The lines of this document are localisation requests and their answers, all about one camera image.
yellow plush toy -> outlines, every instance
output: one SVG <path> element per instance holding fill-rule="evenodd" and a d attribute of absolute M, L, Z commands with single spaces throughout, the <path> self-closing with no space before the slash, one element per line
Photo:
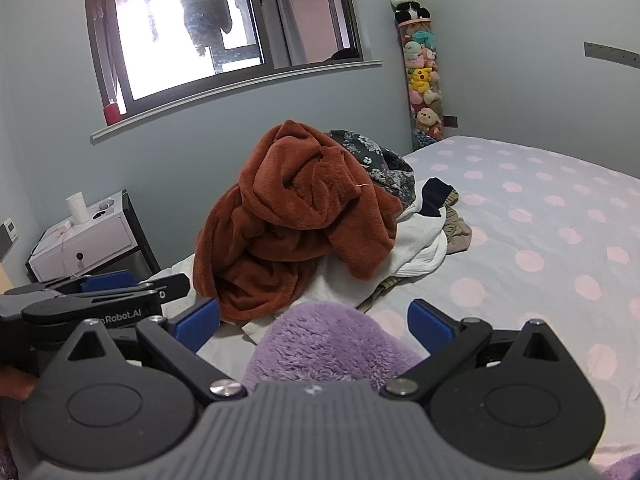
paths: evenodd
<path fill-rule="evenodd" d="M 431 68 L 419 68 L 411 74 L 411 86 L 415 91 L 424 94 L 431 89 L 429 86 L 429 72 L 431 72 Z"/>

window sill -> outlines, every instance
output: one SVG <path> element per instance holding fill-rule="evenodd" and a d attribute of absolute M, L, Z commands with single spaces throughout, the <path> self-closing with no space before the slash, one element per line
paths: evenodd
<path fill-rule="evenodd" d="M 167 103 L 157 108 L 153 108 L 146 112 L 142 112 L 141 114 L 124 119 L 117 124 L 112 124 L 111 126 L 107 126 L 106 128 L 103 128 L 91 134 L 91 142 L 92 144 L 96 144 L 97 142 L 100 142 L 118 133 L 120 130 L 125 130 L 130 126 L 133 126 L 134 124 L 137 124 L 142 121 L 147 121 L 149 119 L 153 119 L 156 116 L 163 115 L 172 110 L 184 108 L 185 106 L 188 106 L 192 103 L 207 100 L 219 94 L 225 94 L 228 92 L 240 90 L 243 88 L 248 88 L 251 86 L 262 85 L 265 83 L 278 81 L 280 79 L 301 77 L 301 76 L 306 76 L 306 75 L 311 75 L 311 74 L 316 74 L 321 72 L 338 72 L 340 70 L 352 70 L 356 68 L 366 68 L 370 66 L 381 66 L 381 65 L 382 65 L 382 60 L 377 59 L 377 60 L 371 60 L 371 61 L 355 61 L 355 62 L 336 63 L 336 64 L 321 65 L 321 66 L 309 66 L 309 67 L 304 67 L 297 70 L 288 70 L 286 72 L 270 74 L 264 77 L 258 77 L 256 79 L 249 79 L 247 81 L 241 81 L 238 83 L 233 83 L 233 84 L 221 86 L 218 88 L 213 88 L 211 90 L 207 90 L 206 92 L 200 92 L 199 94 L 185 97 L 183 99 L 178 99 L 177 101 L 173 101 L 171 103 Z"/>

toilet paper roll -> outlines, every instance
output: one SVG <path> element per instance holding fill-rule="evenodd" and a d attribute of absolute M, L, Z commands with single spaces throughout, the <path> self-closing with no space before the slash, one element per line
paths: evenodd
<path fill-rule="evenodd" d="M 89 216 L 89 212 L 86 209 L 86 204 L 84 203 L 82 192 L 75 193 L 67 198 L 66 205 L 68 206 L 69 212 L 74 219 L 75 225 L 84 224 L 91 219 L 91 217 Z"/>

bedside table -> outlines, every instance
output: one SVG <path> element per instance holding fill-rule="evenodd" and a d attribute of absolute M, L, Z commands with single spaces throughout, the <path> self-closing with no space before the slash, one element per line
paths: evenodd
<path fill-rule="evenodd" d="M 87 209 L 88 222 L 65 230 L 69 217 L 42 235 L 26 263 L 32 281 L 123 269 L 146 280 L 160 272 L 126 189 Z"/>

bed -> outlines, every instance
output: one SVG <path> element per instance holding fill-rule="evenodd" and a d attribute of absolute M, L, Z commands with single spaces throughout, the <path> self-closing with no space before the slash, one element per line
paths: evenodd
<path fill-rule="evenodd" d="M 468 251 L 401 283 L 369 310 L 387 332 L 426 356 L 406 310 L 424 298 L 453 318 L 494 328 L 545 319 L 587 375 L 607 413 L 593 463 L 640 451 L 640 181 L 559 153 L 451 137 L 405 157 L 417 180 L 456 187 L 471 225 Z M 193 257 L 161 274 L 191 273 Z M 191 298 L 166 306 L 173 315 Z M 220 327 L 198 354 L 242 378 L 254 344 Z"/>

